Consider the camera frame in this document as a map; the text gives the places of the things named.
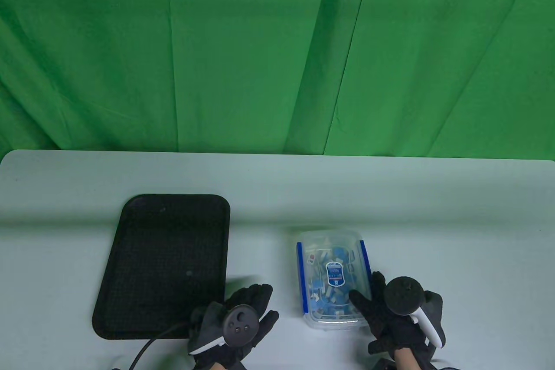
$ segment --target black tray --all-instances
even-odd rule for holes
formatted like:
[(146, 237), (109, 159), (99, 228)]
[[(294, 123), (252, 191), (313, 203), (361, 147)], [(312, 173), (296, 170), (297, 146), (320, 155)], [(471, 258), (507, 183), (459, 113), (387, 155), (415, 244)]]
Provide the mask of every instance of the black tray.
[[(150, 339), (224, 301), (229, 204), (217, 195), (127, 201), (93, 312), (107, 340)], [(188, 338), (187, 326), (165, 338)]]

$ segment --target tabletop surface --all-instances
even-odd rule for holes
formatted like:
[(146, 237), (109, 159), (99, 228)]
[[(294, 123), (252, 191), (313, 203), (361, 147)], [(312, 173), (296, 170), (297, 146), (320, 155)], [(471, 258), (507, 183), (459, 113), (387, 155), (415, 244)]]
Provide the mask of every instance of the tabletop surface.
[[(99, 338), (91, 315), (121, 208), (140, 193), (229, 201), (228, 279), (272, 284), (281, 314), (249, 369), (375, 360), (367, 330), (302, 319), (295, 242), (311, 229), (358, 231), (372, 269), (443, 296), (436, 358), (462, 370), (555, 365), (551, 161), (15, 151), (0, 164), (0, 368), (129, 366), (144, 342)], [(137, 365), (188, 368), (181, 340), (156, 341)]]

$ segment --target clear plastic container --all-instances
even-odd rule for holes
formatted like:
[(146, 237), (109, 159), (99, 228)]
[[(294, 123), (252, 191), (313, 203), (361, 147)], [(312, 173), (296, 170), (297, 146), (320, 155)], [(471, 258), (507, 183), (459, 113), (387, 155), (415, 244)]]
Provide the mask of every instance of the clear plastic container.
[(353, 231), (309, 231), (297, 243), (299, 282), (305, 319), (313, 328), (345, 330), (366, 325), (349, 301), (357, 289), (370, 299), (366, 247)]

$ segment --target hand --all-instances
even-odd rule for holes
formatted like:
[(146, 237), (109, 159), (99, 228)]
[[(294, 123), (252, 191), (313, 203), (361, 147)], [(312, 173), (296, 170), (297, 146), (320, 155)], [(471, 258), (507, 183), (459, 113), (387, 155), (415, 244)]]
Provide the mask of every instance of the hand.
[[(273, 291), (274, 289), (266, 284), (252, 285), (249, 288), (239, 289), (230, 299), (225, 301), (224, 307), (226, 310), (230, 310), (238, 305), (249, 305), (256, 310), (258, 318), (260, 318), (266, 312), (266, 308), (268, 308), (268, 303), (270, 302)], [(250, 343), (239, 348), (231, 348), (226, 344), (212, 347), (210, 350), (194, 356), (196, 362), (195, 368), (210, 368), (214, 363), (219, 363), (226, 369), (232, 368), (232, 366), (245, 358), (252, 348), (256, 347), (256, 345), (262, 341), (270, 332), (278, 318), (279, 313), (276, 311), (268, 311), (266, 316), (260, 321), (258, 332)], [(192, 322), (196, 324), (193, 325), (193, 333), (200, 330), (200, 324), (202, 324), (203, 319), (204, 316), (198, 314), (196, 317), (192, 318)]]
[(380, 272), (372, 274), (372, 300), (366, 299), (359, 291), (349, 292), (351, 303), (364, 316), (376, 340), (368, 344), (369, 354), (389, 352), (394, 358), (395, 350), (410, 348), (415, 356), (426, 360), (428, 346), (426, 336), (410, 317), (395, 315), (383, 300), (386, 287), (385, 277)]

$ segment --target green screen backdrop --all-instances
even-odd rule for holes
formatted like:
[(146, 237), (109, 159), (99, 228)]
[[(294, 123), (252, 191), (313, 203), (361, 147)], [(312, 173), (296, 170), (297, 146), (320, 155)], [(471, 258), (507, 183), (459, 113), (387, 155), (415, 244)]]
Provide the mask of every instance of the green screen backdrop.
[(555, 158), (555, 0), (0, 0), (16, 148)]

